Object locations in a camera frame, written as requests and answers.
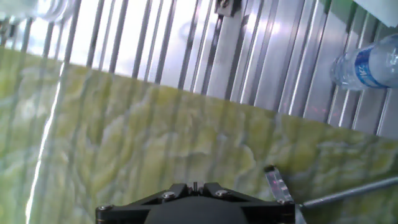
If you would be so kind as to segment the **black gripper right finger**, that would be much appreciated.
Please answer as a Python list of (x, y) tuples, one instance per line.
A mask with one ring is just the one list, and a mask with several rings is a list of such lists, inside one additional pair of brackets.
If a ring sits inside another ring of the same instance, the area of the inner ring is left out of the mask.
[(228, 223), (295, 223), (295, 204), (265, 201), (216, 182), (205, 183), (203, 196), (210, 199), (210, 210)]

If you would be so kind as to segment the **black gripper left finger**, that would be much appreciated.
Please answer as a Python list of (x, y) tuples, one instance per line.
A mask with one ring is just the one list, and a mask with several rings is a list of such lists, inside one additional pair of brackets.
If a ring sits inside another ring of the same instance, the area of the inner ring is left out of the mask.
[(172, 184), (169, 189), (162, 190), (127, 205), (100, 205), (95, 210), (95, 223), (127, 223), (130, 221), (133, 223), (144, 223), (149, 212), (156, 206), (189, 195), (190, 187), (187, 184)]

